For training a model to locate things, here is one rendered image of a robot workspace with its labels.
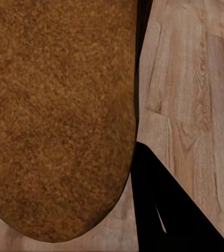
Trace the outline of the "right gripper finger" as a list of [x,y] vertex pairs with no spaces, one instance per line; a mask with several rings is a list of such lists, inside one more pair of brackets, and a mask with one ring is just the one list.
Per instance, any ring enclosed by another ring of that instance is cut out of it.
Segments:
[[145,144],[131,173],[139,252],[224,252],[224,238]]

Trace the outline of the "sandal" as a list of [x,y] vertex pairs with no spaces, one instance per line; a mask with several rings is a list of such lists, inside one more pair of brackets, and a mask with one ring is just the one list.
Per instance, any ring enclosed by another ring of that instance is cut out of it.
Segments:
[[46,243],[104,220],[127,185],[153,0],[0,0],[0,219]]

